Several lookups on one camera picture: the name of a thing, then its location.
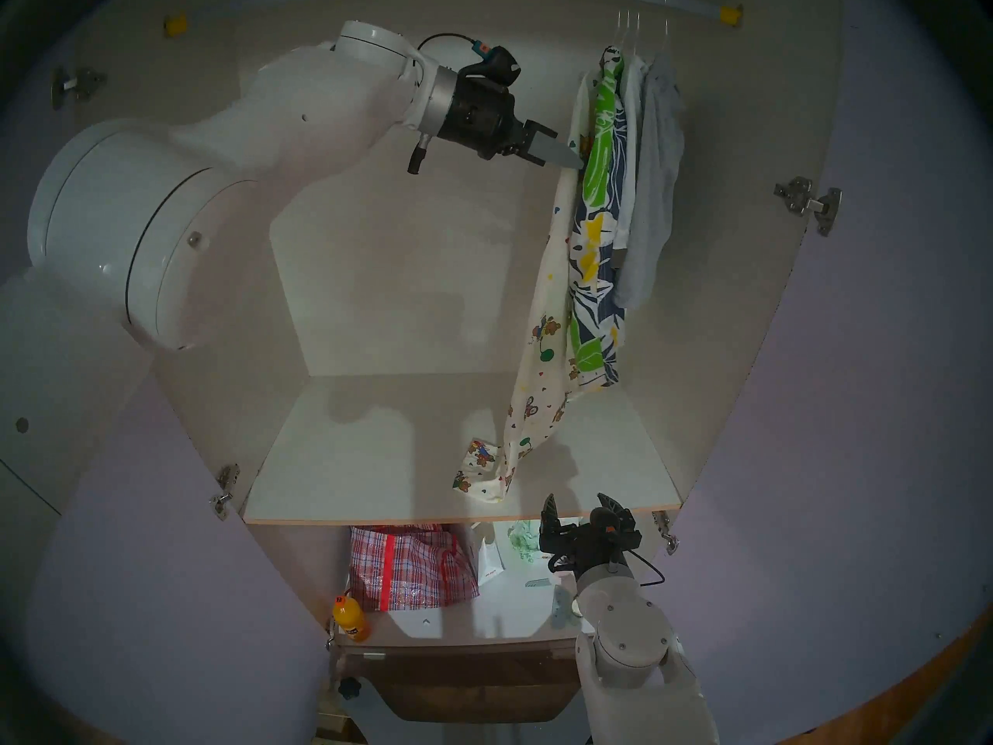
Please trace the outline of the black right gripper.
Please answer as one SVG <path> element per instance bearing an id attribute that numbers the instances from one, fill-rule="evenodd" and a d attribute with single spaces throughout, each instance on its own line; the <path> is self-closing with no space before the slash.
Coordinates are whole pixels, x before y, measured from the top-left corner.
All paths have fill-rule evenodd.
<path id="1" fill-rule="evenodd" d="M 626 508 L 604 493 L 597 493 L 602 508 L 623 513 Z M 605 530 L 598 527 L 560 527 L 554 493 L 541 510 L 541 551 L 548 553 L 551 573 L 586 573 L 598 566 L 626 565 L 625 553 L 635 551 L 642 534 L 635 530 Z"/>

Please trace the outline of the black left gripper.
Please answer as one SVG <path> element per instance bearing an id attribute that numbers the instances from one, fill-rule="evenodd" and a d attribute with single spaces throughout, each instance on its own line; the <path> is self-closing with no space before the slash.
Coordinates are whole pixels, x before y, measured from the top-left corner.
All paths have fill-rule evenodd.
<path id="1" fill-rule="evenodd" d="M 456 76 L 437 137 L 465 146 L 484 160 L 518 156 L 540 167 L 584 167 L 581 154 L 558 141 L 557 131 L 532 119 L 516 119 L 514 96 L 507 88 L 477 76 Z"/>

